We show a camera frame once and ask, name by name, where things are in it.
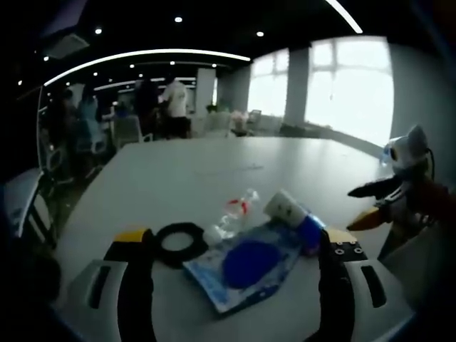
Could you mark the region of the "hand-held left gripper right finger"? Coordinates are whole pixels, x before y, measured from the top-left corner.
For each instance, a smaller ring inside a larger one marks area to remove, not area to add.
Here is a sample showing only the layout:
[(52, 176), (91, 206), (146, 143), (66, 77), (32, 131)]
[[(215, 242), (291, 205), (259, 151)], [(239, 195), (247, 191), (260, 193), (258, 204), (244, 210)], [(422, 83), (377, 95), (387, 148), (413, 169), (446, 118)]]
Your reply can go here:
[(347, 232), (321, 231), (320, 324), (307, 341), (389, 341), (413, 318), (401, 283)]

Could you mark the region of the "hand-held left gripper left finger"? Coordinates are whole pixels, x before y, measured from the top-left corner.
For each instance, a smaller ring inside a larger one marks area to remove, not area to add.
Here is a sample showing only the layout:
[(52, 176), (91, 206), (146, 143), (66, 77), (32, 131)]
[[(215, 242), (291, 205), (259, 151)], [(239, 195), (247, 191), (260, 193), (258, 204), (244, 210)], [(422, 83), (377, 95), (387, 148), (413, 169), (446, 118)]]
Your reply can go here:
[(155, 341), (150, 229), (117, 235), (68, 285), (61, 315), (82, 341)]

